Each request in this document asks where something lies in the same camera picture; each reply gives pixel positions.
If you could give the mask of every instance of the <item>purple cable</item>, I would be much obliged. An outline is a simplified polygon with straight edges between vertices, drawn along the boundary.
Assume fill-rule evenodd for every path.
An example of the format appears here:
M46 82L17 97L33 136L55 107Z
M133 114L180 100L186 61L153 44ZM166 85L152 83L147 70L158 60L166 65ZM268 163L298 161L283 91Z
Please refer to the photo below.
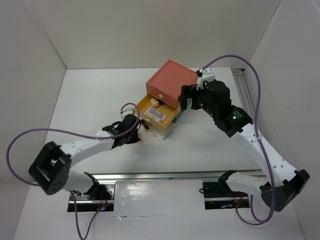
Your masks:
M66 130L61 130L61 129L54 129L54 128L34 128L34 129L29 129L29 130L26 130L22 133L20 133L18 136L16 136L10 143L9 143L9 146L8 148L6 149L6 154L5 154L5 160L6 160L6 164L10 170L10 172L17 178L19 179L21 182L24 182L25 184L29 184L29 185L32 185L32 186L39 186L39 184L37 183L34 183L34 182L31 182L31 181L28 181L28 180L25 180L23 179L22 177L20 177L15 171L14 169L12 168L11 166L11 163L10 163L10 150L13 146L13 144L20 138L22 137L23 135L25 134L28 134L28 133L32 133L32 132L38 132L38 131L47 131L47 132L58 132L58 133L63 133L63 134L69 134L69 135L73 135L73 136L77 136L77 137L81 137L81 138L86 138L86 139L99 139L99 140L106 140L106 139L116 139L116 138L119 138L119 137L122 137L124 135L126 135L127 133L129 133L131 130L133 130L134 128L137 127L137 125L139 124L139 117L140 117L140 110L139 108L137 107L137 105L135 105L134 103L126 103L125 105L122 106L121 108L121 111L128 105L133 105L135 108L136 108L136 111L137 111L137 118L134 122L134 124L132 125L132 127L130 127L127 131L124 131L118 135L114 135L114 136L107 136L107 137L96 137L96 136L88 136L88 135L83 135L83 134L79 134L79 133L75 133L75 132L71 132L71 131L66 131ZM96 215L99 213L98 211L93 215L91 221L90 221L90 224L89 224L89 227L88 227L88 230L86 232L86 235L85 237L83 238L81 236L81 233L80 233L80 228L79 228L79 223L78 223L78 209L77 209L77 202L76 202L76 198L75 198L75 195L73 194L73 192L71 192L71 195L73 197L73 200L74 200L74 215L75 215L75 225L76 225L76 230L78 232L78 235L80 237L81 240L85 240L89 234L89 230L90 230L90 227L91 227L91 224L93 222L93 220L95 219Z
M254 116L254 131L255 131L255 135L258 136L259 132L258 132L258 113L259 113L259 107L260 107L260 100L261 100L261 83L260 83L260 78L258 76L258 73L256 71L256 69L254 68L254 66L245 58L238 56L238 55L233 55L233 54L227 54L227 55L223 55L220 57L217 57L216 59L212 60L211 62L209 62L206 66L204 66L202 69L205 70L207 67L209 67L211 64L215 63L216 61L220 60L220 59L224 59L224 58L236 58L236 59L240 59L241 61L245 62L253 71L256 81L257 81L257 86L258 86L258 98L257 98L257 102L256 102L256 107L255 107L255 116ZM266 219L264 220L260 220L256 217L255 213L254 213L254 209L253 209L253 196L250 197L250 209L251 209L251 213L253 218L258 221L258 223L252 223L249 221L244 220L238 211L239 205L242 201L240 201L235 208L236 214L238 215L238 217L245 222L246 224L249 225L253 225L253 226L259 226L262 224L267 223L273 216L274 211L275 211L275 207L276 207L276 188L275 188L275 180L274 180L274 174L272 172L272 167L268 158L268 154L266 152L265 146L262 143L262 141L260 139L258 139L258 143L261 147L262 153L264 155L267 167L268 167L268 171L269 171L269 175L270 175L270 181L271 181L271 207L270 207L270 212L267 216Z

